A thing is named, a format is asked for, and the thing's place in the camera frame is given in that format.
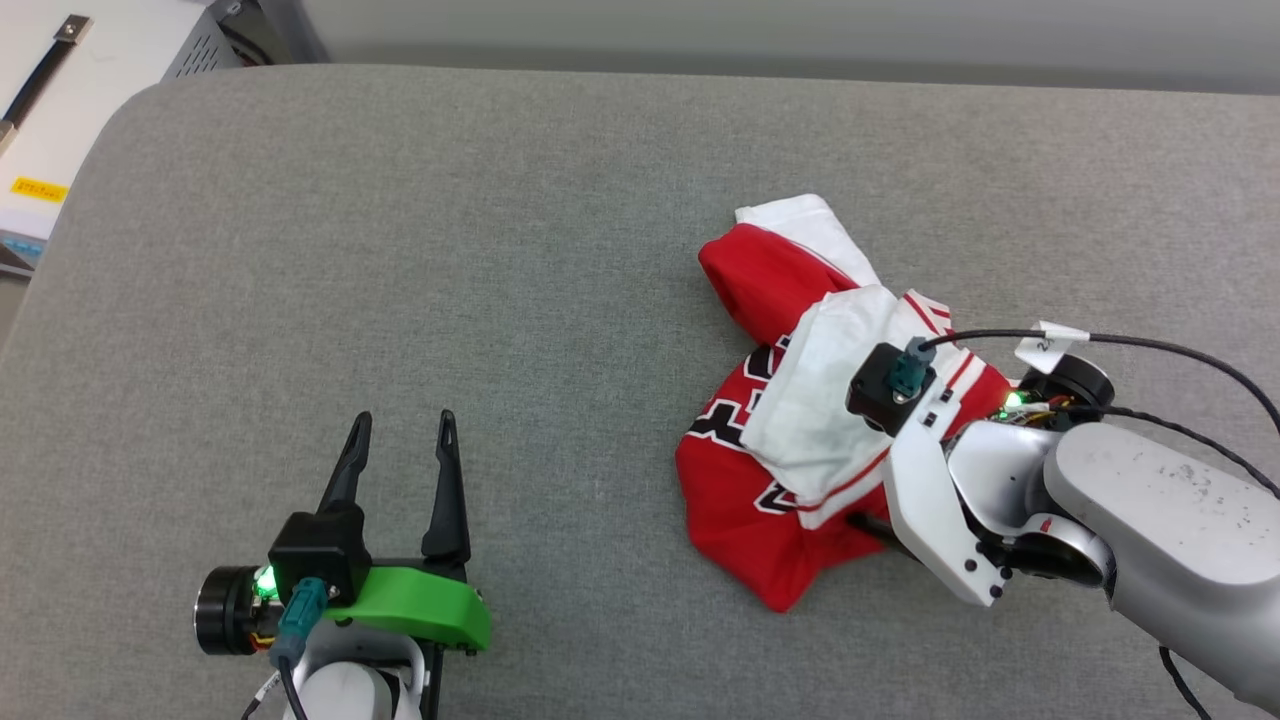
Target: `green led light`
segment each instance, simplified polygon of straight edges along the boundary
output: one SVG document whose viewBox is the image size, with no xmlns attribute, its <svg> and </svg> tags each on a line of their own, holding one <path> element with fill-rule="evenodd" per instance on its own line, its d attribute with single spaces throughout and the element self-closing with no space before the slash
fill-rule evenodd
<svg viewBox="0 0 1280 720">
<path fill-rule="evenodd" d="M 275 587 L 275 569 L 268 565 L 262 568 L 257 578 L 253 579 L 253 593 L 259 597 L 280 597 L 280 591 Z"/>
</svg>

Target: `white cloth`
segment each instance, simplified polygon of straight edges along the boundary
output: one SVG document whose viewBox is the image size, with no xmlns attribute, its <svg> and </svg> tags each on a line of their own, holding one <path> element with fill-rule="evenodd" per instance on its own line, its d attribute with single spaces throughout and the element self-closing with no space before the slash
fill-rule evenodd
<svg viewBox="0 0 1280 720">
<path fill-rule="evenodd" d="M 859 287 L 879 284 L 870 261 L 845 232 L 827 201 L 817 195 L 739 208 L 733 215 L 740 223 L 781 234 L 849 275 Z"/>
<path fill-rule="evenodd" d="M 796 495 L 801 511 L 819 511 L 838 493 L 838 507 L 826 509 L 826 518 L 879 484 L 882 478 L 868 470 L 892 438 L 845 409 L 849 382 L 878 343 L 905 347 L 913 337 L 936 337 L 950 329 L 947 315 L 919 293 L 899 300 L 883 286 L 870 286 L 829 293 L 800 319 L 741 441 Z M 968 351 L 940 346 L 933 368 L 947 382 L 965 357 Z"/>
</svg>

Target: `white wall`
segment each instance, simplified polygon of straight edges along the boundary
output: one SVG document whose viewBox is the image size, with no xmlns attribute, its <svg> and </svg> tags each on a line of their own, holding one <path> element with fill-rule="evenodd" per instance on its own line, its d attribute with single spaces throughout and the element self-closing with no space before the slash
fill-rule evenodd
<svg viewBox="0 0 1280 720">
<path fill-rule="evenodd" d="M 1280 92 L 1280 0 L 269 0 L 335 61 Z"/>
</svg>

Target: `yellow label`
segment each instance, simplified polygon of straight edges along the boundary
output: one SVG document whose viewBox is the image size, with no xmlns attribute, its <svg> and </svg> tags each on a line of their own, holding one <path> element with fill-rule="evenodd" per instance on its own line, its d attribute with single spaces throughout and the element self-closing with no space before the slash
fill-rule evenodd
<svg viewBox="0 0 1280 720">
<path fill-rule="evenodd" d="M 63 200 L 67 200 L 67 193 L 69 191 L 69 187 L 33 181 L 31 178 L 18 178 L 14 181 L 13 187 L 9 188 L 9 192 L 17 192 L 18 195 L 26 195 L 27 197 L 35 197 L 36 200 L 47 200 L 50 202 L 61 202 Z"/>
</svg>

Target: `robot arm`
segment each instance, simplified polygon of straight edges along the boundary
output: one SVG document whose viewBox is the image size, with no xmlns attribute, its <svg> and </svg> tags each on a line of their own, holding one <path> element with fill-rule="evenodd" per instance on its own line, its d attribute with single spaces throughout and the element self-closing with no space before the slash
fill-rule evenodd
<svg viewBox="0 0 1280 720">
<path fill-rule="evenodd" d="M 444 652 L 489 646 L 489 611 L 466 577 L 471 539 L 453 414 L 440 416 L 440 475 L 421 557 L 374 560 L 365 548 L 356 491 L 371 429 L 367 413 L 356 418 L 320 506 L 289 516 L 269 565 L 218 568 L 196 600 L 206 653 L 270 652 L 289 694 L 285 720 L 434 720 Z M 319 609 L 308 615 L 302 605 Z"/>
<path fill-rule="evenodd" d="M 1015 570 L 1101 588 L 1162 646 L 1280 716 L 1271 493 L 1097 415 L 1053 414 L 1039 428 L 997 415 L 943 442 L 950 393 L 925 386 L 909 402 L 868 401 L 865 388 L 884 380 L 868 365 L 849 406 L 899 428 L 884 480 L 893 539 L 959 598 L 991 606 Z M 1102 407 L 1114 396 L 1105 380 L 1066 356 L 1053 373 L 1029 373 L 1014 402 L 1052 395 Z"/>
</svg>

